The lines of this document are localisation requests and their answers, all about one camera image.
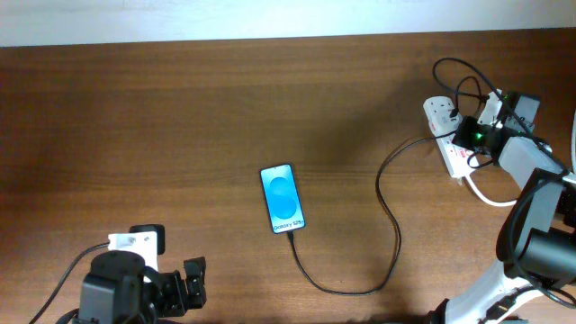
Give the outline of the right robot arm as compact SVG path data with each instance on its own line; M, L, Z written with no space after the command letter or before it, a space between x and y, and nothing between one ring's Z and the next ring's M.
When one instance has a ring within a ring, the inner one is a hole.
M487 154L521 190L503 224L497 259L469 289L442 301L427 323L500 323L534 298L575 306L564 288L575 284L575 175L555 160L547 143L529 131L496 128L465 117L454 143Z

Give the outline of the blue Galaxy smartphone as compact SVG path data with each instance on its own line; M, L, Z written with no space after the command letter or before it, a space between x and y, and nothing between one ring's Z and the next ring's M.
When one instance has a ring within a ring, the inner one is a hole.
M303 229L306 221L292 166L264 168L260 171L260 179L273 233Z

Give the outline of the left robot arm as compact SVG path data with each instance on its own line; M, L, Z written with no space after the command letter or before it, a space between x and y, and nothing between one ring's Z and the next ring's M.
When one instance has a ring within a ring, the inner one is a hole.
M82 283L79 307L58 323L158 323L182 317L207 302L205 258L185 260L184 271L185 277L177 271L160 273L133 252L102 253Z

